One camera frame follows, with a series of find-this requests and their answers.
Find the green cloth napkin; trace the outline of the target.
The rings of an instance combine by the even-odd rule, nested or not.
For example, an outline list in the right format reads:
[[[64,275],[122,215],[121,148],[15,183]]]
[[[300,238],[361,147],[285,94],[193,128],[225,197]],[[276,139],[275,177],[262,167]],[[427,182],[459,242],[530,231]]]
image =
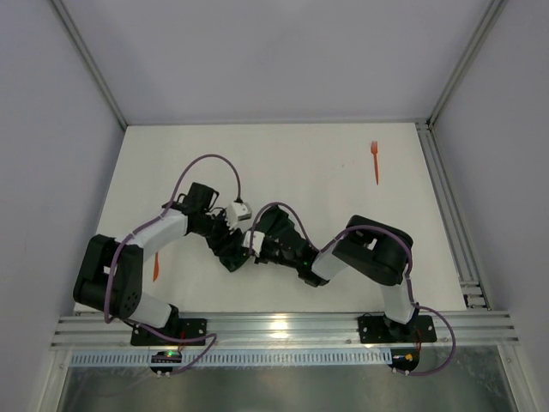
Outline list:
[[[291,222],[288,213],[282,211],[278,206],[272,206],[262,214],[259,222],[256,224],[256,231],[265,233],[268,236],[273,236],[276,239],[282,239],[285,237],[290,237],[291,235],[299,234],[295,230],[295,226]],[[253,258],[255,263],[255,257],[250,256],[244,249],[243,262],[221,262],[221,264],[229,272],[234,272],[240,269],[250,258]]]

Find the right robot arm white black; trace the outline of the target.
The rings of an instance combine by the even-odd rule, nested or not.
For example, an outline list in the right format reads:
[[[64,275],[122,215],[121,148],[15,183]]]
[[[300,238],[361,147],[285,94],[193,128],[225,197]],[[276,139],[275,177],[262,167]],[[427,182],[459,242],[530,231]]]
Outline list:
[[[345,229],[317,251],[289,218],[257,224],[242,241],[257,264],[273,263],[294,269],[304,283],[317,288],[348,270],[375,282],[383,296],[383,324],[397,342],[413,338],[419,309],[410,296],[413,239],[378,221],[353,215]]]

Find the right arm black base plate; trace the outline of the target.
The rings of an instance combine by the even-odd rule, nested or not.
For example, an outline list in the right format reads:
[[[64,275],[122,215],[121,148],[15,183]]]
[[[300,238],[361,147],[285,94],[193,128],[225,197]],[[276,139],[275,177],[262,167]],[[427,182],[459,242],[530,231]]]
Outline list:
[[[364,314],[357,318],[361,343],[415,343],[437,341],[431,316],[414,315],[407,324],[400,324],[384,315]]]

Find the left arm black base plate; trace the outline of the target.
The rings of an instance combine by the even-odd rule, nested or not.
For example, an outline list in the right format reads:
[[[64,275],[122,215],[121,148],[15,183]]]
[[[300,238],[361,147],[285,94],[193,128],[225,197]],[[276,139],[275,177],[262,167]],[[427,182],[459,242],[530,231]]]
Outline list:
[[[155,328],[160,334],[175,338],[178,340],[197,339],[199,341],[190,342],[188,346],[204,346],[205,335],[207,332],[207,320],[205,318],[178,318],[169,321],[164,328]],[[132,332],[130,345],[135,347],[146,346],[169,346],[176,345],[175,342],[168,341],[159,337],[142,327],[138,327]]]

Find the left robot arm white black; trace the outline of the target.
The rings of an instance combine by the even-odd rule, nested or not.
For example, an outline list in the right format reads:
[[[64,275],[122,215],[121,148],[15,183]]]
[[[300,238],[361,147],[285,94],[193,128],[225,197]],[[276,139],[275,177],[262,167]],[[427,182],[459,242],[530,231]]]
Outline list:
[[[101,310],[109,320],[134,324],[139,331],[182,337],[177,307],[143,292],[143,266],[165,246],[193,233],[206,240],[228,271],[239,269],[248,255],[238,224],[250,219],[251,209],[241,199],[216,209],[218,196],[218,191],[194,183],[188,194],[165,203],[158,216],[133,232],[117,238],[94,235],[76,279],[74,300]]]

